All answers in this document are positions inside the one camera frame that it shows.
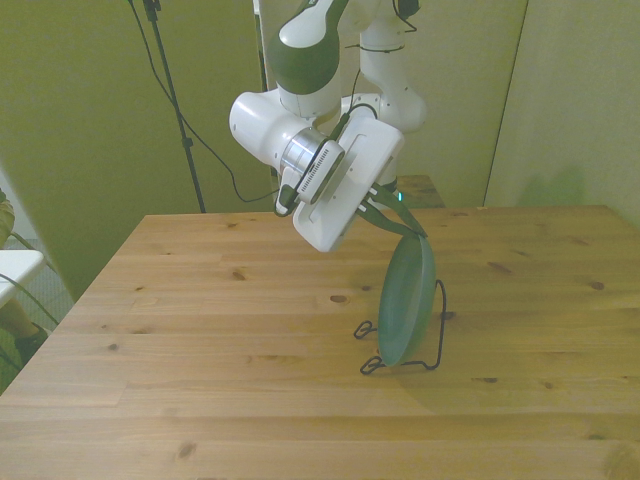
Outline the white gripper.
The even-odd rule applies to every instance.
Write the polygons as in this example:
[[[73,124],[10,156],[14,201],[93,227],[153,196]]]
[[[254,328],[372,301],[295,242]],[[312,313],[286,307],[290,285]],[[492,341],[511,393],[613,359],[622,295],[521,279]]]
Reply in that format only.
[[[371,117],[351,118],[339,139],[345,155],[337,170],[317,201],[302,203],[294,212],[297,232],[316,250],[330,252],[342,242],[357,210],[360,217],[377,228],[426,238],[410,210],[392,192],[374,183],[403,144],[404,135],[395,127]],[[390,220],[369,202],[362,202],[371,186],[372,201],[393,210],[401,222]]]

